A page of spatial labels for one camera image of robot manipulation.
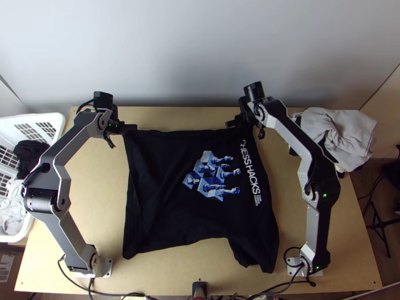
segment robotic arm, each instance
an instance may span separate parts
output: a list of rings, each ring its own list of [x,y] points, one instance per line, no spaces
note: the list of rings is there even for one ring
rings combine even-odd
[[[332,206],[339,198],[341,186],[334,164],[287,113],[285,105],[272,97],[265,97],[261,82],[244,87],[245,96],[239,99],[241,113],[227,127],[253,124],[260,129],[259,139],[265,136],[264,128],[276,132],[301,157],[297,175],[301,195],[307,203],[305,244],[298,257],[286,258],[287,272],[306,277],[326,268],[331,262],[327,249]]]
[[[80,111],[86,105],[91,105],[94,111]],[[95,246],[85,243],[71,217],[71,178],[65,165],[89,138],[105,139],[113,148],[110,134],[134,129],[136,125],[125,125],[118,120],[113,96],[96,91],[91,101],[78,108],[73,127],[43,153],[23,182],[26,211],[46,224],[65,253],[65,264],[77,277],[109,277],[113,260],[99,257]]]
[[[275,129],[301,157],[298,177],[302,197],[307,202],[306,242],[299,257],[288,258],[288,273],[308,276],[326,268],[330,263],[327,250],[331,208],[340,193],[340,184],[333,163],[321,148],[306,135],[287,115],[280,100],[265,98],[260,82],[244,88],[245,96],[239,99],[241,113],[227,126],[253,124],[260,128],[259,138],[264,137],[264,127]],[[93,110],[80,111],[91,105]],[[65,253],[65,264],[77,277],[109,277],[113,260],[100,257],[94,245],[85,243],[69,208],[71,178],[65,165],[89,138],[105,139],[113,148],[110,134],[124,134],[137,129],[118,119],[113,96],[94,92],[94,98],[77,110],[73,127],[68,130],[43,155],[34,170],[26,177],[23,203],[25,209],[43,221]]]

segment laundry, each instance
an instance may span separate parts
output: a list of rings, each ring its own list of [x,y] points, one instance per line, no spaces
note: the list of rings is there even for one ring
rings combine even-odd
[[[49,148],[49,144],[36,140],[22,140],[14,148],[19,159],[18,179],[24,179],[38,164],[41,155]]]
[[[351,172],[372,156],[377,121],[358,110],[310,107],[301,114],[301,128],[316,143],[324,139],[336,159],[336,170]]]
[[[279,245],[253,128],[133,130],[122,255],[227,238],[236,260],[274,270]]]
[[[10,236],[21,231],[27,211],[21,196],[23,180],[11,179],[7,182],[8,195],[0,204],[0,228]]]

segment gray cloth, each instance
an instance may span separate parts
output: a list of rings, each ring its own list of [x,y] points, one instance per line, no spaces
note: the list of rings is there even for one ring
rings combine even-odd
[[[4,233],[15,236],[22,229],[27,211],[21,197],[23,180],[11,179],[7,183],[8,195],[0,204],[0,228]]]
[[[372,156],[377,121],[358,110],[306,109],[301,128],[316,143],[325,137],[325,147],[338,161],[338,171],[351,172]]]

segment cardboard box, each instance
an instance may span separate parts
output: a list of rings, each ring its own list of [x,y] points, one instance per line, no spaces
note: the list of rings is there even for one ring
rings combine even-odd
[[[28,292],[14,291],[24,252],[0,248],[0,300],[27,300]]]

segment wooden table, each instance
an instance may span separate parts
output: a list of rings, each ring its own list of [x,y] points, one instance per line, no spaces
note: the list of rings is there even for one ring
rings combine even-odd
[[[142,130],[221,129],[237,107],[119,107],[119,118]],[[69,114],[72,125],[75,109]],[[274,130],[266,129],[257,146],[269,177],[273,211],[279,227],[279,254],[273,274],[258,265],[245,268],[234,258],[225,238],[201,240],[122,258],[128,162],[121,136],[112,136],[116,148],[92,138],[68,162],[72,178],[70,207],[80,232],[99,255],[114,258],[112,276],[97,278],[94,289],[106,293],[144,292],[147,295],[189,295],[192,283],[209,284],[213,295],[250,295],[287,282],[283,251],[302,246],[306,234],[306,204],[297,177],[299,157],[288,154],[288,145]],[[374,253],[350,177],[340,180],[341,194],[331,214],[328,250],[331,264],[323,277],[313,277],[316,287],[294,284],[287,293],[320,293],[371,290],[382,287]],[[63,251],[44,223],[36,220],[26,245],[15,285],[16,291],[84,294],[58,270]],[[74,278],[74,273],[67,272]],[[88,286],[88,279],[74,278]]]

